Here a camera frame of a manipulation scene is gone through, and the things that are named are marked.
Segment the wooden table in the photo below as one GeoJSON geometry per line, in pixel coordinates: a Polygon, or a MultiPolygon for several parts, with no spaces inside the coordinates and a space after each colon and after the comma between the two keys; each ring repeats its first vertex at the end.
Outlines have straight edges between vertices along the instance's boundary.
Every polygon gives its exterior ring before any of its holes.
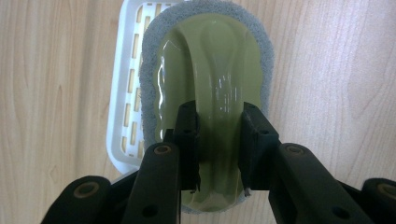
{"type": "MultiPolygon", "coordinates": [[[[276,53],[270,117],[339,180],[396,179],[396,2],[235,1],[276,53]]],[[[121,0],[0,1],[0,223],[37,223],[84,175],[120,174],[106,124],[121,0]]],[[[267,193],[182,223],[274,222],[267,193]]]]}

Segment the white sponge holder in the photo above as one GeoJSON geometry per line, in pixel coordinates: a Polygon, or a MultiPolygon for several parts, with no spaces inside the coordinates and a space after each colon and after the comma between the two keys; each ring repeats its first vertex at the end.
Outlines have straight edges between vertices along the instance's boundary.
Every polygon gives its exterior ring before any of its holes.
{"type": "Polygon", "coordinates": [[[159,13],[180,2],[122,4],[106,135],[108,157],[122,174],[137,171],[144,156],[139,82],[143,33],[159,13]]]}

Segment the sponge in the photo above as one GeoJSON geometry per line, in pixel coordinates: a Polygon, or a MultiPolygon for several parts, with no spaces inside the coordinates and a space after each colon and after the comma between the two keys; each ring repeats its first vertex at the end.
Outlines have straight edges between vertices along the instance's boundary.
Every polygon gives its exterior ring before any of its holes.
{"type": "MultiPolygon", "coordinates": [[[[212,22],[210,19],[205,20],[205,18],[212,18],[212,14],[219,14],[219,17],[213,17],[216,18],[216,20],[223,20],[223,23],[227,24],[226,26],[233,26],[234,29],[236,30],[235,35],[243,35],[244,33],[238,33],[238,31],[241,30],[241,27],[244,26],[246,29],[249,30],[249,33],[254,37],[255,44],[259,50],[260,57],[258,60],[259,67],[261,69],[261,74],[262,74],[262,83],[260,85],[260,90],[257,92],[257,95],[260,95],[260,101],[261,105],[260,108],[263,112],[264,115],[267,115],[268,113],[268,98],[270,94],[270,89],[271,89],[271,80],[272,80],[272,70],[273,70],[273,64],[274,64],[274,52],[273,48],[271,45],[271,42],[265,33],[264,28],[262,27],[261,23],[251,14],[249,14],[245,9],[242,7],[230,3],[230,2],[223,2],[223,1],[207,1],[207,0],[195,0],[195,1],[190,1],[190,2],[184,2],[180,3],[174,7],[170,7],[166,9],[163,13],[161,13],[148,27],[147,31],[145,32],[145,36],[143,39],[143,46],[142,46],[142,57],[143,57],[143,63],[140,68],[140,85],[141,85],[141,99],[142,99],[142,120],[143,120],[143,132],[144,132],[144,137],[145,137],[145,145],[148,147],[158,141],[161,141],[161,134],[159,132],[159,127],[158,127],[158,118],[161,116],[161,110],[156,108],[155,102],[159,101],[159,86],[163,85],[164,83],[160,83],[160,80],[157,80],[158,77],[155,76],[156,73],[159,73],[159,66],[161,67],[161,62],[160,60],[164,60],[164,55],[159,54],[161,52],[161,48],[166,44],[164,43],[164,39],[171,34],[172,32],[176,32],[179,36],[180,33],[186,33],[186,32],[193,32],[193,29],[191,29],[189,26],[193,24],[197,24],[197,26],[200,25],[200,21],[198,20],[203,20],[203,22],[212,22]],[[222,17],[228,17],[231,18],[232,20],[235,20],[237,22],[229,22],[229,19],[223,19],[222,17]]],[[[191,33],[186,34],[186,35],[181,35],[184,38],[187,38],[188,36],[194,37],[191,33]]],[[[191,43],[193,42],[191,39],[183,39],[180,40],[180,43],[185,43],[188,48],[191,46],[191,43]]],[[[221,42],[227,42],[225,40],[228,40],[228,37],[225,37],[226,39],[219,40],[218,44],[222,44],[221,42]]],[[[242,48],[243,46],[236,47],[236,46],[230,46],[230,48],[242,48]]],[[[197,60],[197,58],[201,57],[204,54],[196,52],[197,49],[191,49],[191,51],[195,52],[189,52],[189,54],[182,59],[182,62],[184,63],[183,66],[185,67],[190,67],[191,72],[196,72],[194,70],[194,61],[197,60]]],[[[218,64],[227,64],[227,63],[218,63],[218,62],[212,62],[213,66],[218,66],[218,64]]],[[[239,83],[234,83],[233,85],[236,86],[241,86],[242,84],[239,83]]],[[[186,99],[190,99],[189,97],[198,97],[197,93],[198,91],[195,91],[192,93],[191,96],[186,96],[186,99]]],[[[161,99],[161,101],[167,101],[169,104],[172,101],[172,99],[161,99]]],[[[211,160],[214,160],[213,157],[215,155],[219,155],[219,153],[215,153],[216,149],[211,148],[210,153],[208,153],[208,157],[212,157],[211,160]]],[[[233,170],[237,170],[237,162],[235,159],[233,159],[233,162],[231,166],[233,167],[233,170]]],[[[207,172],[210,172],[210,168],[207,169],[201,169],[200,170],[200,175],[201,178],[203,179],[202,185],[205,184],[205,176],[203,175],[209,175],[208,181],[217,181],[217,177],[215,178],[216,175],[208,174],[207,172]]],[[[234,199],[229,199],[230,195],[224,195],[221,194],[222,192],[216,192],[215,190],[211,191],[210,193],[206,194],[205,197],[200,197],[199,193],[195,193],[198,195],[188,195],[188,193],[182,194],[182,202],[184,205],[184,211],[187,212],[193,212],[193,213],[199,213],[199,212],[218,212],[218,211],[223,211],[225,209],[228,209],[229,207],[235,205],[238,201],[240,201],[240,198],[243,198],[242,190],[241,190],[241,184],[240,184],[240,177],[237,181],[236,187],[234,189],[231,189],[233,192],[233,195],[236,195],[236,200],[234,199]]],[[[220,183],[221,185],[227,185],[227,182],[220,183]]]]}

